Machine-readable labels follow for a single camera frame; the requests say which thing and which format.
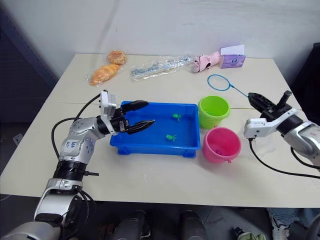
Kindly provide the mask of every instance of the tissue box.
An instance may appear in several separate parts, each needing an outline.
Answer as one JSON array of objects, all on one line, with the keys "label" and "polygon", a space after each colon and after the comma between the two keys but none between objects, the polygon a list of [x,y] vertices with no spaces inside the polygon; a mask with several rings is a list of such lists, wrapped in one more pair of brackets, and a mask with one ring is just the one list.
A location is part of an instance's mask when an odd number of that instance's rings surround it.
[{"label": "tissue box", "polygon": [[246,59],[245,55],[221,55],[220,68],[240,68]]},{"label": "tissue box", "polygon": [[245,45],[222,47],[219,50],[221,61],[220,68],[240,68],[245,62]]}]

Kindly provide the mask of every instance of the jeans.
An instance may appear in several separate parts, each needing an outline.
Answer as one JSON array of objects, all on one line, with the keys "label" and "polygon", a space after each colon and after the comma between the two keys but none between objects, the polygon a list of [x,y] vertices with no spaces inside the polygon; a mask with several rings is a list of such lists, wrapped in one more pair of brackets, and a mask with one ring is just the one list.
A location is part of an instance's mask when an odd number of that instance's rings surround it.
[{"label": "jeans", "polygon": [[269,214],[278,222],[290,225],[301,222],[307,228],[312,220],[320,214],[320,208],[267,208]]}]

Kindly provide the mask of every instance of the white wall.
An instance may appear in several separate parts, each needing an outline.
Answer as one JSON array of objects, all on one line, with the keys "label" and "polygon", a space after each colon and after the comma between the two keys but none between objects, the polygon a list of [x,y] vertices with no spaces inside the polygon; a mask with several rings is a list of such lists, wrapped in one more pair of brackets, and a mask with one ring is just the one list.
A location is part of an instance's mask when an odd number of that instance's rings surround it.
[{"label": "white wall", "polygon": [[210,54],[245,44],[290,81],[320,42],[320,0],[2,0],[60,77],[75,53]]}]

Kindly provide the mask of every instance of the pink bucket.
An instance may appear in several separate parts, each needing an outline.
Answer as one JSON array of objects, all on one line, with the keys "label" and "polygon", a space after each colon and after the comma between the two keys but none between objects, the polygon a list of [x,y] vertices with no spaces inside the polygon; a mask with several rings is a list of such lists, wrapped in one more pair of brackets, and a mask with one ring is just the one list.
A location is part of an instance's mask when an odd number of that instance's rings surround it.
[{"label": "pink bucket", "polygon": [[215,127],[208,131],[203,140],[205,158],[215,164],[235,159],[241,150],[238,135],[226,127]]}]

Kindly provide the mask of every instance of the purple tissue box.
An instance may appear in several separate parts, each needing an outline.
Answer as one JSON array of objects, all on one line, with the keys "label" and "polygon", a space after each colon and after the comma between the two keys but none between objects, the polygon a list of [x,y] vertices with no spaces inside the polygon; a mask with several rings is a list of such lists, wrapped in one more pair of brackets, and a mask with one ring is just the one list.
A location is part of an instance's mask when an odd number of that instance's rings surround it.
[{"label": "purple tissue box", "polygon": [[220,68],[240,68],[246,59],[245,55],[222,55],[219,63]]}]

